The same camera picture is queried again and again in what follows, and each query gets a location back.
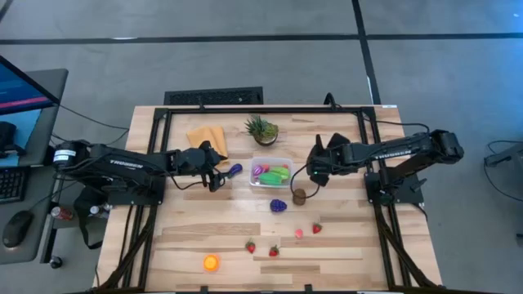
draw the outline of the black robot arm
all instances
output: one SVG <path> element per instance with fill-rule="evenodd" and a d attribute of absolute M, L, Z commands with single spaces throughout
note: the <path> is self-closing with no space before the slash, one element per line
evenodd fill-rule
<path fill-rule="evenodd" d="M 375 160 L 408 154 L 413 154 L 413 157 L 394 167 L 389 175 L 390 182 L 411 176 L 434 163 L 456 163 L 463 157 L 463 148 L 454 133 L 442 130 L 371 145 L 351 143 L 336 133 L 327 148 L 322 146 L 317 135 L 316 144 L 307 158 L 307 174 L 316 184 L 325 186 L 329 175 L 347 175 Z"/>
<path fill-rule="evenodd" d="M 142 195 L 143 199 L 150 198 L 152 203 L 157 203 L 162 200 L 156 198 L 154 193 L 157 191 L 158 195 L 163 195 L 165 177 L 201 176 L 203 186 L 208 185 L 211 192 L 219 189 L 223 177 L 214 171 L 222 159 L 224 157 L 208 141 L 204 141 L 198 148 L 140 154 L 77 140 L 56 146 L 53 165 L 57 173 L 78 180 L 99 192 L 109 195 Z M 124 200 L 123 203 L 129 204 L 130 201 Z"/>

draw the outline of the metal bracket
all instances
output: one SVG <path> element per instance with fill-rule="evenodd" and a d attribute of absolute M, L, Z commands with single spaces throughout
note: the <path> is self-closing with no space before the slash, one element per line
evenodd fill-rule
<path fill-rule="evenodd" d="M 205 111 L 205 106 L 203 106 L 203 103 L 201 100 L 199 101 L 199 111 L 201 111 L 201 112 Z"/>
<path fill-rule="evenodd" d="M 305 285 L 305 294 L 312 294 L 312 293 L 313 293 L 312 285 L 311 284 Z"/>
<path fill-rule="evenodd" d="M 159 120 L 165 116 L 166 113 L 169 112 L 169 109 L 160 109 L 157 108 L 154 110 L 153 120 Z"/>
<path fill-rule="evenodd" d="M 112 189 L 108 203 L 110 205 L 159 205 L 163 203 L 165 195 L 165 179 L 155 177 L 151 180 L 150 189 L 146 191 L 129 191 L 126 184 L 124 189 L 118 190 L 118 187 L 111 186 Z"/>
<path fill-rule="evenodd" d="M 327 96 L 325 97 L 324 105 L 330 105 L 330 109 L 332 111 L 336 111 L 337 104 L 336 104 L 336 101 L 334 100 L 333 94 L 331 94 L 330 92 L 327 93 Z"/>
<path fill-rule="evenodd" d="M 394 167 L 387 167 L 387 170 L 393 170 Z M 423 194 L 420 189 L 421 185 L 427 181 L 419 180 L 416 174 L 402 180 L 401 184 L 394 189 L 394 194 L 390 195 L 383 191 L 382 182 L 379 173 L 369 172 L 364 175 L 365 188 L 367 190 L 367 199 L 370 203 L 379 203 L 389 205 L 391 203 L 423 203 Z"/>
<path fill-rule="evenodd" d="M 361 112 L 366 114 L 367 117 L 371 120 L 376 119 L 376 110 L 374 109 L 374 107 L 362 107 Z"/>

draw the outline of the wooden tabletop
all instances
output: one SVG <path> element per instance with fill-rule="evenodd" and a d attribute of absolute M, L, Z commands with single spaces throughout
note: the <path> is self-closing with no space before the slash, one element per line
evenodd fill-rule
<path fill-rule="evenodd" d="M 152 106 L 135 108 L 128 150 L 146 152 L 153 112 Z M 397 108 L 376 106 L 376 113 L 379 120 L 400 121 Z M 334 132 L 351 141 L 360 141 L 358 123 L 352 114 L 262 117 L 279 126 L 278 140 L 271 147 L 261 147 L 247 135 L 244 122 L 248 114 L 175 114 L 168 149 L 189 148 L 186 137 L 189 130 L 205 125 L 223 126 L 230 164 L 241 163 L 248 169 L 253 156 L 271 156 L 291 158 L 297 169 L 305 163 L 316 134 L 321 134 L 324 144 Z M 369 124 L 367 130 L 372 142 Z M 380 124 L 379 131 L 382 140 L 404 136 L 399 126 Z M 402 160 L 405 159 L 389 159 L 387 165 L 394 166 Z M 251 187 L 248 171 L 228 180 L 216 193 L 209 193 L 203 186 L 180 191 L 169 180 L 156 218 L 146 290 L 197 291 L 202 285 L 220 291 L 303 290 L 308 283 L 315 290 L 387 289 L 378 231 L 373 207 L 366 200 L 363 173 L 361 169 L 349 176 L 331 176 L 329 184 L 304 206 L 292 203 L 288 189 Z M 180 185 L 196 180 L 177 177 Z M 295 188 L 303 188 L 310 194 L 315 185 L 303 172 L 297 176 Z M 288 204 L 285 212 L 270 212 L 269 203 L 275 198 Z M 128 207 L 121 206 L 110 213 L 98 263 L 102 283 L 118 264 L 127 210 Z M 396 210 L 405 249 L 429 279 L 440 283 L 423 214 L 409 204 L 397 205 Z M 323 225 L 319 234 L 311 232 L 315 221 Z M 302 239 L 294 237 L 296 229 L 303 230 Z M 244 249 L 250 238 L 257 246 L 254 254 Z M 280 247 L 280 255 L 269 257 L 269 248 L 274 245 Z M 221 264 L 217 272 L 204 271 L 203 257 L 207 254 L 219 256 Z M 396 283 L 401 284 L 392 249 L 391 259 Z M 132 285 L 137 284 L 140 262 L 139 253 Z"/>

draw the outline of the computer monitor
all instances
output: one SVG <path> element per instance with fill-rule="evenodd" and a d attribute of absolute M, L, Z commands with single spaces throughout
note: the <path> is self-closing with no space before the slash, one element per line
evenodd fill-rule
<path fill-rule="evenodd" d="M 0 56 L 0 114 L 58 105 L 60 101 Z"/>

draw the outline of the clear plastic bin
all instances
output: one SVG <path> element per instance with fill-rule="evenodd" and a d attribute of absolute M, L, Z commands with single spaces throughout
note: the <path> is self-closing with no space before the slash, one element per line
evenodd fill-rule
<path fill-rule="evenodd" d="M 282 185 L 265 185 L 257 181 L 253 175 L 253 168 L 258 165 L 268 164 L 269 170 L 271 167 L 282 167 L 284 164 L 288 165 L 289 178 L 282 182 Z M 294 174 L 293 160 L 289 158 L 271 158 L 271 157 L 255 157 L 251 159 L 251 165 L 248 168 L 249 183 L 255 187 L 266 187 L 266 188 L 287 188 L 291 185 L 291 177 Z"/>

